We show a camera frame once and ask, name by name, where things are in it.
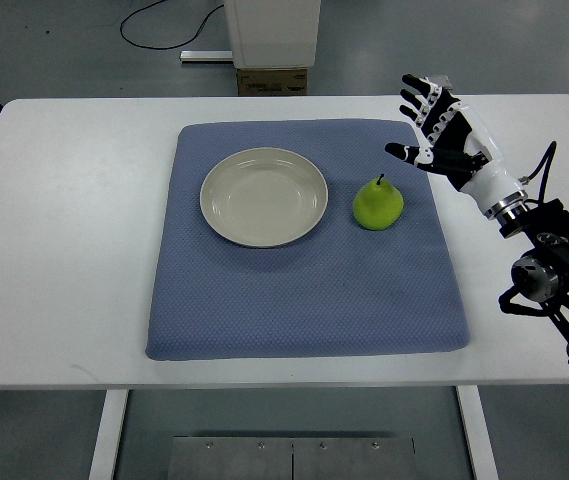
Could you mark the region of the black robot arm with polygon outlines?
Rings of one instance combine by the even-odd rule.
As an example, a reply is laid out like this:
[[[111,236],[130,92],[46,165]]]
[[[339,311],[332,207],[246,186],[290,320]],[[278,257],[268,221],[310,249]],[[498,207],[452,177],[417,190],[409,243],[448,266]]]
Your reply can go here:
[[[500,234],[522,233],[532,248],[511,267],[512,286],[498,299],[502,312],[547,317],[566,341],[569,364],[569,212],[558,199],[545,199],[546,186],[557,148],[551,142],[524,183],[541,177],[538,197],[518,196],[496,208]]]

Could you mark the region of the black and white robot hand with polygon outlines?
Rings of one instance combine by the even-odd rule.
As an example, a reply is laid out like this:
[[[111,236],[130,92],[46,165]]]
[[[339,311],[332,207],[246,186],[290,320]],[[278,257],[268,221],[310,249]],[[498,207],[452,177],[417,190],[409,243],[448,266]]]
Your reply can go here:
[[[523,185],[507,173],[504,155],[475,111],[443,86],[411,74],[402,77],[400,112],[427,145],[389,143],[385,151],[428,173],[446,177],[476,202],[488,219],[504,225],[526,210]]]

